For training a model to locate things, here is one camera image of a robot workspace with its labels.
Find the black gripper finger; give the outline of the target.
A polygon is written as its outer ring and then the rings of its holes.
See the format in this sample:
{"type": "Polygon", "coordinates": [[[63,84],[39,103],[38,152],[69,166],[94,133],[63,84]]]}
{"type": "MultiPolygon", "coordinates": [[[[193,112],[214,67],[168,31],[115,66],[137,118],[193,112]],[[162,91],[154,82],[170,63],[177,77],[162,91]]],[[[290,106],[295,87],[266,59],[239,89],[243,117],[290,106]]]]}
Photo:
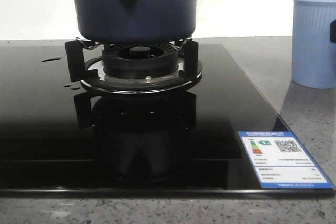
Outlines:
{"type": "Polygon", "coordinates": [[[330,23],[330,41],[336,42],[336,20],[330,23]]]}

